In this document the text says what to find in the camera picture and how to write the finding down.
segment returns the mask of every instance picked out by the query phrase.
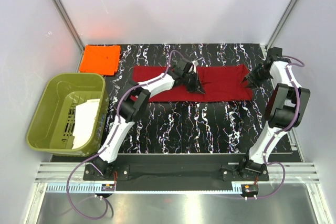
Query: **black mounting plate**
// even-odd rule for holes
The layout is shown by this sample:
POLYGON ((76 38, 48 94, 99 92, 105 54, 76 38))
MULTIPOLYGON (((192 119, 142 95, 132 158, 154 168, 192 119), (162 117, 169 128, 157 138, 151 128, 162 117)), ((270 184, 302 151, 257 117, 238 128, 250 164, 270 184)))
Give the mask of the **black mounting plate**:
MULTIPOLYGON (((222 165, 222 174, 223 181, 232 182, 232 181, 255 181, 256 177, 253 175, 245 175, 247 178, 242 178, 237 172, 238 165, 222 165)), ((267 168, 264 169, 260 176, 258 176, 258 181, 269 181, 267 168)))
POLYGON ((130 173, 130 166, 128 164, 115 164, 109 166, 106 170, 106 175, 101 174, 90 164, 85 165, 83 180, 104 181, 114 180, 113 173, 117 172, 117 181, 127 181, 130 173))

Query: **red cloth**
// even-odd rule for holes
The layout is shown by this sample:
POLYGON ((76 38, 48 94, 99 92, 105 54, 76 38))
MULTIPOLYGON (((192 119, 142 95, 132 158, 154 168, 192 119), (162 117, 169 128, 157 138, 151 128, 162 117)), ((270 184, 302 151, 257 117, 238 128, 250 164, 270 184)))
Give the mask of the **red cloth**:
MULTIPOLYGON (((133 80, 136 82, 150 80, 161 73, 165 67, 135 66, 133 80)), ((244 88, 240 82, 249 73, 245 65, 225 67, 197 67, 200 82, 205 94, 189 93, 184 85, 161 92, 152 97, 150 102, 227 102, 250 101, 253 93, 244 88)))

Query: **white cloth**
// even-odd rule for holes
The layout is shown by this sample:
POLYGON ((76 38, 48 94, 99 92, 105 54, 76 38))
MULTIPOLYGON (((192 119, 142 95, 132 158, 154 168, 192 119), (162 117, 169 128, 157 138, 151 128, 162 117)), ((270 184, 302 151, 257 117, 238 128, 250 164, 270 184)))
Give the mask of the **white cloth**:
POLYGON ((99 101, 100 99, 91 99, 76 106, 75 128, 72 134, 75 139, 72 149, 77 149, 90 140, 98 112, 99 101))

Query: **orange cloth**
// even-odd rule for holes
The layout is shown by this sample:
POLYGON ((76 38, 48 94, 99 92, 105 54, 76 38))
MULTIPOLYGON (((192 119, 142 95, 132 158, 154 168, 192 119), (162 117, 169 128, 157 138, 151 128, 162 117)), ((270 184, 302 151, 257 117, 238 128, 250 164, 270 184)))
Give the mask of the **orange cloth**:
POLYGON ((80 72, 113 76, 118 71, 120 46, 85 46, 80 72))

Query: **white panel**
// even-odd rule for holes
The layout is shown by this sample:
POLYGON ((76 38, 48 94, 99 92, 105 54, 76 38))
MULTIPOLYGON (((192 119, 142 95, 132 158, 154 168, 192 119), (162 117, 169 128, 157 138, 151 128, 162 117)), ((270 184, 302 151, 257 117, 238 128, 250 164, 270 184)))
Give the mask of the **white panel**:
POLYGON ((87 44, 265 44, 289 1, 62 0, 87 44))
POLYGON ((79 50, 51 0, 0 0, 1 223, 22 223, 41 161, 26 132, 47 81, 74 71, 79 50))
POLYGON ((335 66, 336 0, 300 0, 275 46, 285 55, 300 58, 306 67, 293 67, 298 82, 311 97, 297 128, 306 160, 317 168, 329 209, 336 220, 335 174, 335 66))

